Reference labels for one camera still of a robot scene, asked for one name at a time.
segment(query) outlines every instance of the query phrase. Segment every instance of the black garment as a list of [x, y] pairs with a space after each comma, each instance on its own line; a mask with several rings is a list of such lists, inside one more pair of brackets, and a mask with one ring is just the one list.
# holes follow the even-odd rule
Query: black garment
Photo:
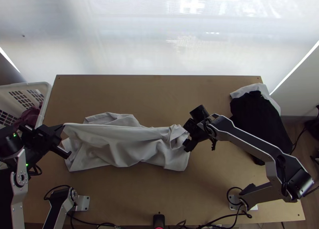
[[[233, 99], [230, 110], [233, 115], [230, 119], [237, 128], [279, 147], [284, 153], [291, 153], [292, 142], [280, 115], [260, 91], [251, 91]], [[265, 164], [254, 156], [252, 159], [258, 165]]]

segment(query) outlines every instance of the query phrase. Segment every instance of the wooden tabletop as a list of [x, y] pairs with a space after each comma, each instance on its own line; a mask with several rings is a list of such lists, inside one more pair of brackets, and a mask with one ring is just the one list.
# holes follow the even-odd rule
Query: wooden tabletop
[[[43, 123], [82, 123], [86, 116], [113, 112], [133, 114], [148, 127], [183, 125], [189, 112], [201, 104], [211, 114], [230, 117], [229, 93], [261, 82], [258, 76], [58, 75]], [[160, 211], [167, 225], [184, 219], [187, 225], [199, 225], [234, 213], [226, 199], [230, 187], [268, 181], [265, 167], [255, 165], [240, 148], [218, 142], [212, 152], [209, 140], [191, 152], [184, 172], [138, 163], [128, 168], [105, 166], [70, 173], [64, 160], [52, 152], [38, 165], [43, 174], [30, 180], [24, 200], [26, 222], [43, 223], [49, 212], [44, 194], [68, 184], [80, 195], [91, 197], [89, 210], [75, 215], [86, 221], [151, 225], [153, 214]], [[258, 208], [250, 212], [252, 219], [240, 216], [238, 223], [305, 219], [300, 202], [277, 200]], [[233, 221], [234, 217], [228, 217], [220, 223]]]

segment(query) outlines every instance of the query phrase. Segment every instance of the laundry basket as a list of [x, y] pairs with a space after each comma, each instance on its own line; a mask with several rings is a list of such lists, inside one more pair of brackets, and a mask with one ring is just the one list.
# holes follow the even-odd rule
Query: laundry basket
[[42, 102], [35, 127], [41, 126], [50, 93], [51, 85], [47, 82], [0, 86], [0, 128], [12, 125], [25, 110], [32, 106], [39, 107]]

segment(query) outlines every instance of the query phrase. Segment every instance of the white cloth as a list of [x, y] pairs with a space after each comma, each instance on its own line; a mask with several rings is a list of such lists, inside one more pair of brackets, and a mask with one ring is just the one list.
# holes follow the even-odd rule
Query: white cloth
[[72, 154], [65, 160], [69, 171], [113, 165], [129, 167], [138, 162], [185, 170], [189, 152], [183, 142], [189, 133], [180, 125], [146, 128], [131, 114], [102, 113], [83, 124], [65, 123], [69, 138], [62, 141]]
[[242, 97], [245, 93], [249, 93], [251, 91], [260, 91], [262, 96], [264, 97], [264, 99], [267, 99], [270, 101], [270, 103], [272, 104], [272, 106], [278, 111], [279, 115], [280, 115], [280, 106], [278, 105], [278, 103], [276, 103], [276, 101], [274, 101], [269, 94], [269, 91], [267, 89], [267, 86], [265, 84], [262, 83], [254, 83], [252, 85], [247, 85], [245, 87], [242, 87], [240, 89], [237, 89], [236, 91], [230, 93], [230, 96], [232, 97], [232, 99], [234, 98], [240, 98]]

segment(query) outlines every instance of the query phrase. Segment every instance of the white window shade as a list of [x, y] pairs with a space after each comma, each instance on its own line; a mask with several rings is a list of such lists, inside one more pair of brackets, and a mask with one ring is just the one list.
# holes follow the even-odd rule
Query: white window shade
[[272, 91], [318, 41], [318, 1], [0, 0], [0, 47], [29, 82], [261, 75]]

